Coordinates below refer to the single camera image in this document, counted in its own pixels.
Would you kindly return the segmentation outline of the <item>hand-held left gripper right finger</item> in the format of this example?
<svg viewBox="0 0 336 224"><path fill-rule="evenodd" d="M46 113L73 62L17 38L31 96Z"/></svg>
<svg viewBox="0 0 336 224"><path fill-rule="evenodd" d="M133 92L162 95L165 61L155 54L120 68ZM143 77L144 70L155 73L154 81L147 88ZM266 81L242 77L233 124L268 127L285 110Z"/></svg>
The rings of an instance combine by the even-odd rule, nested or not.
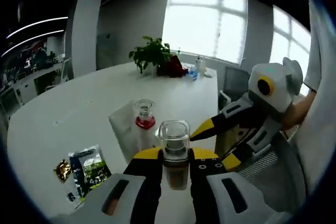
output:
<svg viewBox="0 0 336 224"><path fill-rule="evenodd" d="M285 223L263 193L238 173L227 172L211 150L190 149L191 196L196 223Z"/></svg>

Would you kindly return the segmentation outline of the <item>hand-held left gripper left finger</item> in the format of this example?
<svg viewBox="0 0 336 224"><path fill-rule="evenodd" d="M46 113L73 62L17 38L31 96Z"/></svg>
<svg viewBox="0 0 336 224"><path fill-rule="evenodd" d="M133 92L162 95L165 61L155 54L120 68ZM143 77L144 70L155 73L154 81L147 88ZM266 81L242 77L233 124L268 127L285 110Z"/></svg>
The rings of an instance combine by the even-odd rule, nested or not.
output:
<svg viewBox="0 0 336 224"><path fill-rule="evenodd" d="M159 147L138 152L123 173L112 174L84 203L53 223L154 223L163 173Z"/></svg>

